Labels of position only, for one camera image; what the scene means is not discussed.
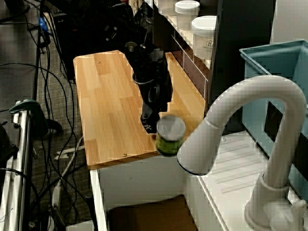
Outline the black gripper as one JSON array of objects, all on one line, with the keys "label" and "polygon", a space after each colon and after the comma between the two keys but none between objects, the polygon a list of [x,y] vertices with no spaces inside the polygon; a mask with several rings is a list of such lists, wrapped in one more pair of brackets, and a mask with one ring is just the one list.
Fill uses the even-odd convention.
[{"label": "black gripper", "polygon": [[148,134],[157,132],[157,122],[160,117],[168,115],[168,103],[171,102],[173,87],[168,70],[154,77],[137,80],[141,97],[141,123]]}]

